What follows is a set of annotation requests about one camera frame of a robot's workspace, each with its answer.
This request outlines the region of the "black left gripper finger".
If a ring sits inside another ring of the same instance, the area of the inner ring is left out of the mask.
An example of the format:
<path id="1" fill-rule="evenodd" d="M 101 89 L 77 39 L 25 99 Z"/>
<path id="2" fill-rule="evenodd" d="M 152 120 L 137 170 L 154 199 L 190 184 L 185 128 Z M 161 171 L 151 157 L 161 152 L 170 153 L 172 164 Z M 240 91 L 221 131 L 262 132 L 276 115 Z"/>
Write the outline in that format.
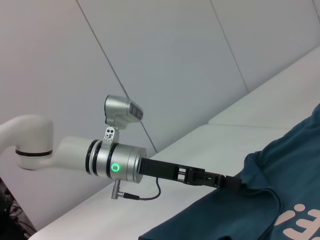
<path id="1" fill-rule="evenodd" d="M 191 167 L 186 170 L 186 184 L 238 192 L 242 182 L 237 177 L 207 172 L 204 169 Z"/>

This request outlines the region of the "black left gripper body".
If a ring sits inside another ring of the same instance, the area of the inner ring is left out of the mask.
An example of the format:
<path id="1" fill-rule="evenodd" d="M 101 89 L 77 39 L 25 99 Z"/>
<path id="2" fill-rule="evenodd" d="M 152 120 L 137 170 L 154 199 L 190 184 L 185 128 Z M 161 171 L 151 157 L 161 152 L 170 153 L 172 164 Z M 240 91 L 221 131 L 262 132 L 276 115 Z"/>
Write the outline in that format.
<path id="1" fill-rule="evenodd" d="M 176 163 L 142 158 L 140 162 L 139 174 L 183 183 L 189 168 L 189 166 Z"/>

